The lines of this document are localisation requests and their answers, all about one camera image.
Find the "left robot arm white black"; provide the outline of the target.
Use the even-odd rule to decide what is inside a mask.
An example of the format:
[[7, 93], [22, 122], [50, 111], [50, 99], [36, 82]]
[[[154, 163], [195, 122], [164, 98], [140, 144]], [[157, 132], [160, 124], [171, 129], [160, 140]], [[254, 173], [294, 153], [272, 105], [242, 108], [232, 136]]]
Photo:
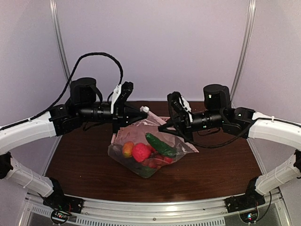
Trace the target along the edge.
[[59, 182], [44, 177], [21, 165], [10, 150], [32, 141], [59, 137], [80, 128], [85, 122], [96, 126], [112, 124], [113, 133], [148, 114], [127, 103], [134, 88], [132, 82], [117, 85], [112, 101], [103, 102], [94, 78], [80, 78], [71, 82], [70, 97], [65, 104], [55, 105], [35, 119], [26, 119], [0, 129], [0, 178], [11, 179], [19, 185], [37, 192], [46, 205], [63, 209], [69, 204]]

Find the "clear zip top bag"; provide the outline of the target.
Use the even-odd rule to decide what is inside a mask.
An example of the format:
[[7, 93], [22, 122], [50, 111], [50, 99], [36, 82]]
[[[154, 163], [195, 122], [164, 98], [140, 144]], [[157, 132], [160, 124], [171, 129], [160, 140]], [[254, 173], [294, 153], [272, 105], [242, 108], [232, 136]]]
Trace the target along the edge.
[[147, 118], [121, 128], [113, 135], [108, 155], [131, 172], [150, 178], [161, 167], [173, 164], [197, 148], [181, 137], [160, 132], [158, 126], [168, 118], [160, 118], [148, 107], [140, 108]]

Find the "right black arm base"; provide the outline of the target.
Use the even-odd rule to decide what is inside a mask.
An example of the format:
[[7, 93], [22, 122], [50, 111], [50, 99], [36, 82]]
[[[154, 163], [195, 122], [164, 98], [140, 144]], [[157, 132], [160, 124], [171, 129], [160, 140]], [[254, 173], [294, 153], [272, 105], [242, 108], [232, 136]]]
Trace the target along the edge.
[[249, 181], [246, 192], [243, 195], [231, 196], [225, 199], [224, 202], [228, 213], [251, 209], [265, 204], [264, 196], [255, 191], [257, 179], [258, 177], [255, 177]]

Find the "pink plastic basket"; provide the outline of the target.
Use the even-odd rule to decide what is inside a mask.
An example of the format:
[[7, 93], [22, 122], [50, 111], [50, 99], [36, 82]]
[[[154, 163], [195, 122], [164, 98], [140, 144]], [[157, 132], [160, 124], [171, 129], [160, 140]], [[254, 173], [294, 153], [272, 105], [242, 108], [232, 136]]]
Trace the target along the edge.
[[152, 133], [154, 135], [159, 134], [159, 138], [165, 138], [167, 135], [160, 134], [158, 126], [163, 125], [169, 117], [166, 116], [148, 116], [139, 122], [135, 122], [125, 128], [120, 128], [117, 133], [113, 133], [111, 138], [111, 144], [124, 144], [127, 141], [132, 142], [145, 142], [145, 134]]

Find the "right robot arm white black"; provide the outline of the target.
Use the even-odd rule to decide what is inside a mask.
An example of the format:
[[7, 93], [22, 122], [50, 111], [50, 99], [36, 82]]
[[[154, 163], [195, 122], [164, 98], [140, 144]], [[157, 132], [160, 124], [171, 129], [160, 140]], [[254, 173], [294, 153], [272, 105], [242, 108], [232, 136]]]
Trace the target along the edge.
[[[295, 153], [284, 163], [265, 175], [249, 182], [241, 204], [250, 208], [259, 197], [276, 187], [301, 177], [301, 125], [264, 115], [253, 109], [232, 108], [230, 91], [227, 86], [210, 84], [203, 88], [205, 110], [193, 113], [190, 104], [179, 92], [168, 94], [170, 118], [159, 126], [160, 132], [182, 137], [194, 146], [214, 149], [226, 146], [238, 138], [263, 139], [295, 148]], [[194, 142], [192, 134], [209, 129], [222, 129], [233, 135], [229, 141], [217, 145], [201, 145]]]

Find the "green fake cucumber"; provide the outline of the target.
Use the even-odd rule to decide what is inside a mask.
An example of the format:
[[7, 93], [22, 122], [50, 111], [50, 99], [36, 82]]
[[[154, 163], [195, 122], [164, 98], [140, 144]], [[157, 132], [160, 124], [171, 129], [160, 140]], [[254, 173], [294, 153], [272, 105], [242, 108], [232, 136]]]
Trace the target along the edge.
[[158, 137], [151, 133], [146, 133], [145, 138], [147, 142], [153, 147], [159, 154], [169, 157], [175, 158], [177, 154], [177, 150], [171, 147], [169, 144], [161, 141]]

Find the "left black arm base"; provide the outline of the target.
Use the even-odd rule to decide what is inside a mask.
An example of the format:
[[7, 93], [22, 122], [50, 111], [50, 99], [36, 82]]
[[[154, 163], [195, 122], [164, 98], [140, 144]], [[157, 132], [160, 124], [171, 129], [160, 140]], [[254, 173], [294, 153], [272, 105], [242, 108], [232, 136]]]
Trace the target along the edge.
[[42, 198], [43, 204], [52, 209], [80, 214], [82, 211], [83, 199], [65, 195], [58, 180], [54, 178], [49, 179], [53, 184], [53, 192], [50, 196]]

